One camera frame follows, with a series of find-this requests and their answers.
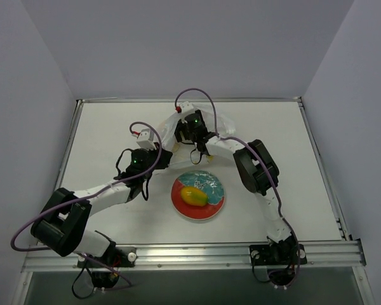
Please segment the white plastic bag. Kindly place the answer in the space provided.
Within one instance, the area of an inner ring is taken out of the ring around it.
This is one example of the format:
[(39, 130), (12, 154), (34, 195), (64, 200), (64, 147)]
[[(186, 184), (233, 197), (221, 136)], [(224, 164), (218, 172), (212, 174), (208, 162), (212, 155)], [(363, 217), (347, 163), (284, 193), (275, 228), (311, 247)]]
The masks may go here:
[(161, 132), (163, 152), (171, 154), (169, 169), (191, 166), (189, 157), (178, 154), (181, 145), (188, 144), (207, 159), (221, 157), (231, 161), (234, 154), (243, 148), (230, 138), (234, 132), (232, 121), (226, 116), (219, 116), (214, 107), (182, 102), (175, 110), (176, 113), (164, 122)]

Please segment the yellow fake mango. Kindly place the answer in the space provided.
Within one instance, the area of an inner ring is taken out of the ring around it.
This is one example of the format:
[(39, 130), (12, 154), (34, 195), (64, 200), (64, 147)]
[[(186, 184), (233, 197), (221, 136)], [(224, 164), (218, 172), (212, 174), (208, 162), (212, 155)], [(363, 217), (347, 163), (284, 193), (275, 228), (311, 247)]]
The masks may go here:
[(190, 206), (204, 207), (208, 204), (208, 195), (196, 187), (183, 187), (180, 196), (184, 203)]

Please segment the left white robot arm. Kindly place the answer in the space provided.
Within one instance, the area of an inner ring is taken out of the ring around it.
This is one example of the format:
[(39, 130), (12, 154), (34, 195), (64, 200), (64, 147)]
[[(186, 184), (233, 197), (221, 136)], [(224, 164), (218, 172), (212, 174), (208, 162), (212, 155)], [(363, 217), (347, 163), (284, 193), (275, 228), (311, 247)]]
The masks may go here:
[(100, 266), (111, 265), (116, 243), (98, 231), (86, 228), (89, 218), (102, 210), (133, 201), (138, 195), (149, 198), (148, 185), (154, 170), (168, 168), (173, 153), (165, 149), (130, 151), (125, 171), (110, 182), (91, 189), (57, 189), (47, 201), (44, 216), (32, 224), (30, 233), (59, 256), (83, 253)]

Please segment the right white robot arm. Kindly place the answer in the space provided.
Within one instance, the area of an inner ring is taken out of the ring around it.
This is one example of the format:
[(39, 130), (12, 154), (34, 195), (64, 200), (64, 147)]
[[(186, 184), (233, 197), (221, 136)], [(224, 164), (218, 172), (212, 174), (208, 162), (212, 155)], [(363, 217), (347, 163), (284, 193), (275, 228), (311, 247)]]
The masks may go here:
[(235, 162), (241, 182), (254, 194), (263, 214), (266, 236), (271, 244), (269, 254), (276, 262), (292, 255), (298, 238), (282, 213), (282, 201), (277, 190), (279, 168), (261, 140), (246, 143), (235, 136), (222, 136), (208, 130), (200, 110), (177, 121), (174, 127), (177, 142), (194, 144), (205, 156), (219, 156)]

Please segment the red and teal plate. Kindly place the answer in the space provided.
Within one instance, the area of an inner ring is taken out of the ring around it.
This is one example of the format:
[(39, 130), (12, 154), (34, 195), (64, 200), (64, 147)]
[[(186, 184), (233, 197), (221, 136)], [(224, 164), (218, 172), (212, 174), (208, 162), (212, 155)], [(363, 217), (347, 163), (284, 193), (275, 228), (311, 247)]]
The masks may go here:
[(179, 175), (171, 188), (175, 210), (190, 220), (208, 220), (225, 204), (225, 189), (216, 175), (194, 170)]

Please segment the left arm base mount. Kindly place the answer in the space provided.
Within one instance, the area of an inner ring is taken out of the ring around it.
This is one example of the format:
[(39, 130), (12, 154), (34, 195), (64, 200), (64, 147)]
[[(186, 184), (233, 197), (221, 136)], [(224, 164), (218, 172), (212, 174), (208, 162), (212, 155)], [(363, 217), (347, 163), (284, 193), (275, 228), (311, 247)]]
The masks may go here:
[(137, 259), (136, 250), (118, 249), (110, 246), (103, 256), (78, 253), (83, 259), (83, 270), (88, 272), (94, 290), (113, 291), (132, 288), (134, 284), (123, 276), (119, 268), (133, 268)]

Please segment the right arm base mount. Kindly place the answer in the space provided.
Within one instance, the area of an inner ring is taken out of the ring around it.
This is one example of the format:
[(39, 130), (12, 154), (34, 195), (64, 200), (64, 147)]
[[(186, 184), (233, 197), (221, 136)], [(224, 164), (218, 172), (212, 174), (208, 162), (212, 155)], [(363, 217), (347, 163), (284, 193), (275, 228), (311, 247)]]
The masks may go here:
[[(251, 272), (257, 282), (271, 284), (275, 289), (287, 290), (297, 280), (300, 268), (307, 264), (307, 255), (302, 244), (281, 247), (250, 245)], [(258, 267), (266, 270), (266, 279), (256, 274)]]

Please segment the aluminium front rail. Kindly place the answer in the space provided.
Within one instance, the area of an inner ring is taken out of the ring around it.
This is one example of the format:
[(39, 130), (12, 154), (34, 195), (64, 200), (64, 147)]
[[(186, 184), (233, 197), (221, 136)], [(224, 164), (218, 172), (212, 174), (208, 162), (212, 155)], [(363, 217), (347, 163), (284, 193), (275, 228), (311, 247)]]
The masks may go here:
[[(137, 259), (134, 271), (249, 269), (249, 243), (156, 244), (135, 245)], [(304, 242), (307, 268), (365, 266), (366, 259), (359, 241)], [(22, 271), (77, 271), (76, 255), (59, 257), (50, 251), (27, 254)]]

